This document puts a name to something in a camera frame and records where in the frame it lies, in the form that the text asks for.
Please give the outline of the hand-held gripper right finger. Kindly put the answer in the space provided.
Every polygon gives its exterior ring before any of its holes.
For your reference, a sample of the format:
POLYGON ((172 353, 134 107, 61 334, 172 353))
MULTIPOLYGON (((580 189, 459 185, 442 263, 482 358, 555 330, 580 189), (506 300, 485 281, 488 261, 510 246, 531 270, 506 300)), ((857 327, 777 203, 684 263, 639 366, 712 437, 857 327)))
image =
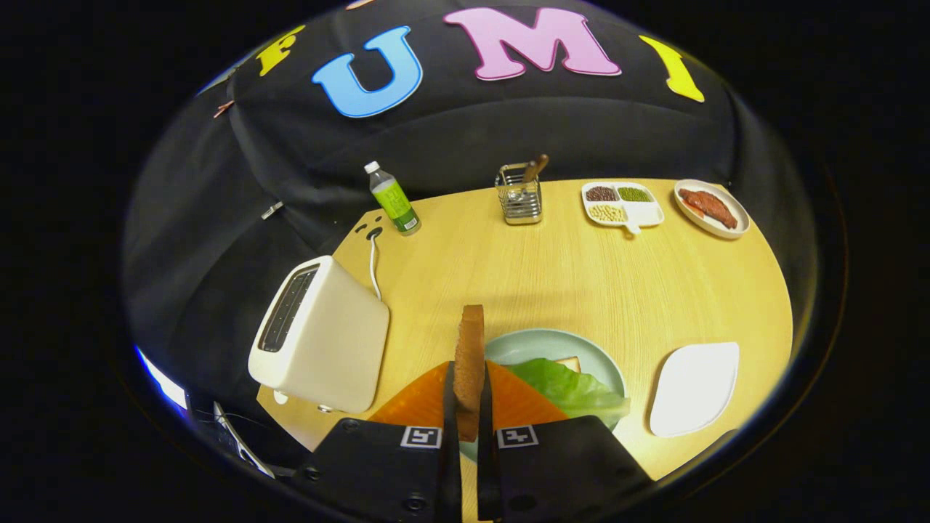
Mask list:
POLYGON ((496 428, 499 365, 485 362, 476 455, 480 519, 608 522, 632 519, 655 483, 594 415, 496 428))

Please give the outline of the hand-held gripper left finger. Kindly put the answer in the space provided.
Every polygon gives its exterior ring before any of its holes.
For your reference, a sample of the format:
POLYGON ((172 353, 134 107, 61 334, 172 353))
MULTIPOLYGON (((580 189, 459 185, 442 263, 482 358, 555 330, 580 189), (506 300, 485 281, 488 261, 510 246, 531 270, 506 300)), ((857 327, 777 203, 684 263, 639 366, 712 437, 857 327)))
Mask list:
POLYGON ((343 418, 311 454, 311 500, 340 522, 461 522, 454 363, 439 381, 436 424, 343 418))

